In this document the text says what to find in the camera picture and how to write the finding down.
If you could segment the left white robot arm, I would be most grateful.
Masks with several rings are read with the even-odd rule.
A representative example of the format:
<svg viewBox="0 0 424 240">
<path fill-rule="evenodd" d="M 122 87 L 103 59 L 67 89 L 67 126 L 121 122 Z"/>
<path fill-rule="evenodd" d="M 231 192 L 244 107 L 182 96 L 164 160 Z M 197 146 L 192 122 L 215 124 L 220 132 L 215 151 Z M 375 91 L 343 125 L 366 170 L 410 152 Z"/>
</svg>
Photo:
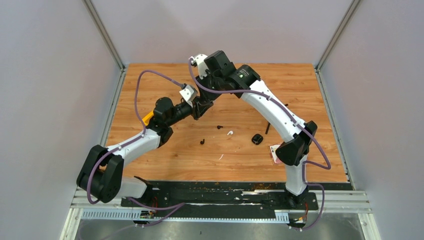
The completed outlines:
<svg viewBox="0 0 424 240">
<path fill-rule="evenodd" d="M 148 183 L 140 177 L 124 177 L 124 168 L 143 154 L 163 146 L 172 136 L 172 125 L 188 116 L 198 120 L 213 100 L 196 96 L 192 103 L 183 101 L 174 105 L 168 97 L 162 97 L 144 120 L 143 130 L 118 144 L 93 146 L 76 179 L 78 187 L 86 191 L 90 204 L 108 203 L 116 197 L 132 197 L 140 206 L 149 206 L 153 193 Z"/>
</svg>

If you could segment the black earbud charging case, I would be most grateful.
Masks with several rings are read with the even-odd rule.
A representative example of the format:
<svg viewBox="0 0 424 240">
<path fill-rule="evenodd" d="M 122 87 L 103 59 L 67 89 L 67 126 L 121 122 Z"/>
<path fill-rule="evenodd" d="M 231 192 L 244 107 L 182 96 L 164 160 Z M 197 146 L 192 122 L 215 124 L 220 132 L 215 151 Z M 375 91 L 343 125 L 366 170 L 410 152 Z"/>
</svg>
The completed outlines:
<svg viewBox="0 0 424 240">
<path fill-rule="evenodd" d="M 264 137 L 261 134 L 259 134 L 259 133 L 255 134 L 251 138 L 252 143 L 255 144 L 255 145 L 261 144 L 263 142 L 263 140 L 264 140 Z"/>
</svg>

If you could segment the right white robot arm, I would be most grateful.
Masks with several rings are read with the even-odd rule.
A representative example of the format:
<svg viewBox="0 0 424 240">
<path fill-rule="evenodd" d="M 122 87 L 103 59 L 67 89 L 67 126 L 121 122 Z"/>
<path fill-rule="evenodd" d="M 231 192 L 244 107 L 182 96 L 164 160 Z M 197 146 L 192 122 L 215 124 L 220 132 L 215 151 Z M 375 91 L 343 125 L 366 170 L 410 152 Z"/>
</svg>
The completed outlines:
<svg viewBox="0 0 424 240">
<path fill-rule="evenodd" d="M 292 209 L 301 207 L 306 201 L 304 191 L 307 188 L 302 163 L 307 159 L 317 125 L 292 113 L 250 65 L 236 67 L 222 50 L 210 56 L 198 54 L 190 57 L 190 72 L 192 68 L 198 71 L 198 75 L 192 78 L 199 89 L 201 103 L 209 108 L 221 95 L 234 94 L 275 128 L 283 141 L 275 154 L 285 165 L 288 191 L 285 201 Z"/>
</svg>

